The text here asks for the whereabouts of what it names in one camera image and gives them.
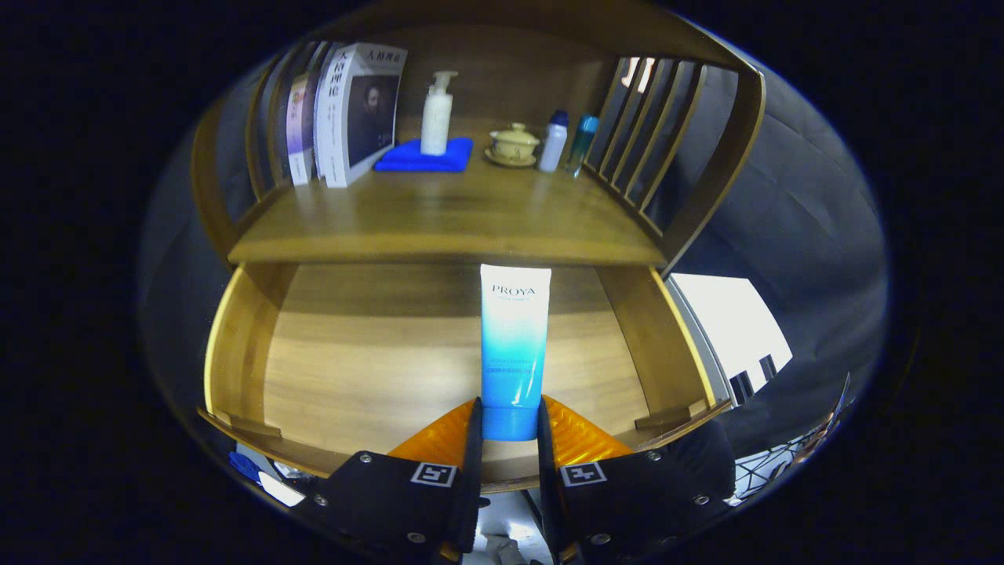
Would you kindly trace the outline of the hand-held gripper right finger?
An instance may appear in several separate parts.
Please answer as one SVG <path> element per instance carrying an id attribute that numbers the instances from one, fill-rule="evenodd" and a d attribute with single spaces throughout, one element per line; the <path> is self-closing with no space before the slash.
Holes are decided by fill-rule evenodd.
<path id="1" fill-rule="evenodd" d="M 543 536 L 557 564 L 655 564 L 726 515 L 726 433 L 633 451 L 551 397 L 538 410 Z"/>

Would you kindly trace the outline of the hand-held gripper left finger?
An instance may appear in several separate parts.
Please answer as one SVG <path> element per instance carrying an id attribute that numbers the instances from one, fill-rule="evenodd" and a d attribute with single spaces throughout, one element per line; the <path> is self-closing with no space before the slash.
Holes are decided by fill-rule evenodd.
<path id="1" fill-rule="evenodd" d="M 481 501 L 482 402 L 454 410 L 454 461 L 359 451 L 306 490 L 290 515 L 372 564 L 461 564 Z"/>

